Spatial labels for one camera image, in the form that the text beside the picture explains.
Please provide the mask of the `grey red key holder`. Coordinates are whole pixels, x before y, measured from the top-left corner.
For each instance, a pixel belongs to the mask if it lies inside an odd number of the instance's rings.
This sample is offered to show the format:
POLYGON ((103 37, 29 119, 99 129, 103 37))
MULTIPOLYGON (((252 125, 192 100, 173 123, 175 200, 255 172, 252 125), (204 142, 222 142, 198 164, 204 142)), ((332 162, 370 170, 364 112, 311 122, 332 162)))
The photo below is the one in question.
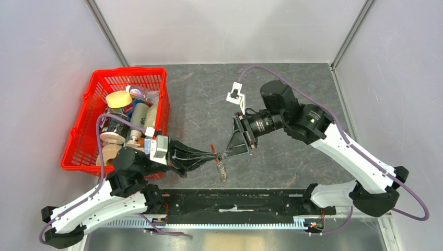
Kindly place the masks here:
POLYGON ((224 182, 227 180, 226 166, 223 163, 221 155, 215 150, 213 144, 210 144, 210 147, 213 154, 216 156, 215 162, 216 162, 217 172, 219 174, 219 179, 221 182, 224 182))

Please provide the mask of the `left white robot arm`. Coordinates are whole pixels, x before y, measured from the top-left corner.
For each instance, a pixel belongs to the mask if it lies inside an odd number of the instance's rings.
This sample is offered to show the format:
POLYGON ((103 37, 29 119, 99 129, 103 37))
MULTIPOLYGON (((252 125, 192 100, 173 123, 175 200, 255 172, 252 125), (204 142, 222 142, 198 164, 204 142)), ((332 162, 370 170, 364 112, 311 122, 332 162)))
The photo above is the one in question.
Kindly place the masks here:
POLYGON ((143 150, 121 148, 112 161, 114 170, 74 201, 41 210, 45 226, 39 241, 57 249, 80 242, 102 224, 131 214, 157 214, 165 208, 157 185, 146 177, 172 171, 185 177, 206 162, 218 161, 218 153, 189 147, 167 136, 146 140, 143 150))

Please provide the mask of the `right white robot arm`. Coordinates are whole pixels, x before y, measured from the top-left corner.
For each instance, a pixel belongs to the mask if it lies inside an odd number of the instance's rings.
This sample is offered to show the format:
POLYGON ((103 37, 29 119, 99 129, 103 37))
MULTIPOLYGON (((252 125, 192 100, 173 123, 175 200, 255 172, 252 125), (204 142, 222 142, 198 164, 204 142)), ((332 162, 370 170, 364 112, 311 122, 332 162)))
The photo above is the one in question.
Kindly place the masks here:
POLYGON ((240 112, 232 118, 233 132, 222 158, 249 153, 257 148, 260 136, 283 129, 292 139, 329 156, 354 177, 353 181, 336 185, 311 184, 301 200, 305 212, 354 206, 379 217, 395 207, 400 183, 409 175, 405 167, 392 167, 365 150, 354 150, 355 141, 340 132, 330 114, 317 105, 300 104, 293 90, 281 81, 270 81, 261 87, 265 108, 259 111, 246 107, 241 88, 240 83, 234 83, 226 97, 240 107, 240 112))

